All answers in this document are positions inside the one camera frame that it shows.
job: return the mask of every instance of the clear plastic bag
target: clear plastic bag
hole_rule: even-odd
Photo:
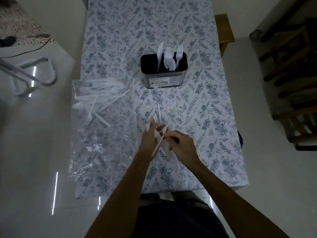
[[[93,83],[88,80],[73,81],[69,177],[74,180],[91,174],[124,171],[137,152],[133,80],[128,76],[116,78],[125,84],[124,91],[130,91],[102,111],[98,111],[103,105],[102,99],[98,98],[92,112],[93,119],[88,125],[84,123],[91,105],[85,104],[85,101],[80,103],[75,97],[84,95],[81,87],[89,87]],[[105,125],[94,112],[111,126]]]

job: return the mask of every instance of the label on container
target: label on container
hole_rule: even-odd
[[[163,77],[163,78],[150,78],[150,87],[169,87],[180,85],[182,76]]]

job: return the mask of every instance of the right hand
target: right hand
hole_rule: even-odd
[[[188,169],[191,169],[196,164],[201,163],[194,140],[181,132],[176,130],[169,131],[164,134],[170,147],[176,154],[177,158],[184,164]]]

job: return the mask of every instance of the white tile floor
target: white tile floor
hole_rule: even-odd
[[[0,57],[34,48],[1,48]],[[76,200],[75,184],[66,178],[70,84],[79,78],[79,68],[57,44],[7,60],[18,64],[39,56],[54,61],[59,80],[53,87],[18,99],[12,96],[7,77],[1,74],[0,78],[1,237],[83,237],[98,214],[99,198]],[[290,237],[315,237],[316,153],[295,151],[281,124],[272,120],[263,92],[262,71],[247,38],[229,44],[223,61],[237,127],[244,139],[243,155],[250,182],[238,193]],[[205,190],[195,192],[210,204]],[[171,198],[170,194],[161,197]]]

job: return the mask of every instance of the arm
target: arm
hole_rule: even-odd
[[[89,237],[131,237],[137,220],[140,194],[146,171],[157,145],[154,129],[157,124],[151,118],[149,132],[142,134],[140,148],[122,180],[110,195],[107,203],[89,228],[85,238]]]
[[[288,237],[200,161],[191,137],[178,131],[167,132],[164,136],[177,158],[206,188],[237,238]]]

